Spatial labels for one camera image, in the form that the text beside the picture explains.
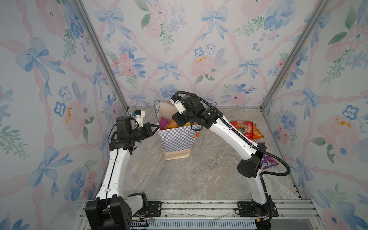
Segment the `orange chip snack packet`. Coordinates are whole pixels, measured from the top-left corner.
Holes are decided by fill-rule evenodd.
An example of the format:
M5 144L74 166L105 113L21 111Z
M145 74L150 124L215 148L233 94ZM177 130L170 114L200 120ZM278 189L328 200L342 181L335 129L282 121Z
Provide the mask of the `orange chip snack packet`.
M257 125L254 124L253 126L253 140L259 140L259 139L263 139L264 136L263 134L258 130Z

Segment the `red fruit candy bag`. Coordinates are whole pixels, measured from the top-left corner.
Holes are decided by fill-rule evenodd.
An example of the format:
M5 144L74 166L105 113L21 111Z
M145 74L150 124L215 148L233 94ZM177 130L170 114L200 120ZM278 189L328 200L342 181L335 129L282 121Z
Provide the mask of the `red fruit candy bag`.
M251 121L232 121L231 124L248 139L254 138L254 124Z

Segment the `blue checkered paper bag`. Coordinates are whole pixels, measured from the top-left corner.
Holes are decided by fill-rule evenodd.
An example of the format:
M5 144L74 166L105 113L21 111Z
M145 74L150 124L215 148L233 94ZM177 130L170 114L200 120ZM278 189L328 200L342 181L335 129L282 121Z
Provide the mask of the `blue checkered paper bag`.
M161 117L164 117L170 122L174 121L172 115L177 112L177 109L173 105L155 100L154 111L159 125ZM166 130L159 129L157 133L161 142L164 158L169 161L189 157L200 131L201 129L191 129L190 126Z

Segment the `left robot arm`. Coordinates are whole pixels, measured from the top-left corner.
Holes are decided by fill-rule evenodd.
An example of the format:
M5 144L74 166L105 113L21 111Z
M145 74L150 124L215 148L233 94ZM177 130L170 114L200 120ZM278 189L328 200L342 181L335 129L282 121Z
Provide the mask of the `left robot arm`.
M159 125L145 123L135 128L117 125L109 144L109 162L102 185L85 213L93 230L131 230L133 217L147 218L149 205L144 192L123 197L123 185L133 151L152 137Z

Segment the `yellow mango candy bag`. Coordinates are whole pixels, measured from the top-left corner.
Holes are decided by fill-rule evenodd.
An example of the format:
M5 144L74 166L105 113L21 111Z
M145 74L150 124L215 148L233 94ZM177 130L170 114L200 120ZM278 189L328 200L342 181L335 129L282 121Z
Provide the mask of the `yellow mango candy bag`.
M189 126L189 125L190 125L190 123L188 122L188 123L184 124L184 127ZM167 129L172 129L172 128L179 128L179 127L180 126L175 121L172 121L166 128Z

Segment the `purple grape candy bag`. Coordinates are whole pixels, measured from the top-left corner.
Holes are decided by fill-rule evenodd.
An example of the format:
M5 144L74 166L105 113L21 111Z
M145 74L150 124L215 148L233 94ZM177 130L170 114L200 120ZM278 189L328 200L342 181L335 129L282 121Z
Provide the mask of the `purple grape candy bag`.
M166 130L170 124L170 121L165 119L164 117L161 117L161 120L159 122L160 130Z

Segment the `purple small snack packet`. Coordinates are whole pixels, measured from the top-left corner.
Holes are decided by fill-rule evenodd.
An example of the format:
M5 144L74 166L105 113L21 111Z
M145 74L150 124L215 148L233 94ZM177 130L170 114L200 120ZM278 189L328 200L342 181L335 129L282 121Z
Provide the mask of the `purple small snack packet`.
M268 169L274 166L278 166L279 163L277 162L276 159L268 155L264 155L261 161L261 165L262 165L262 170L264 170L264 169Z

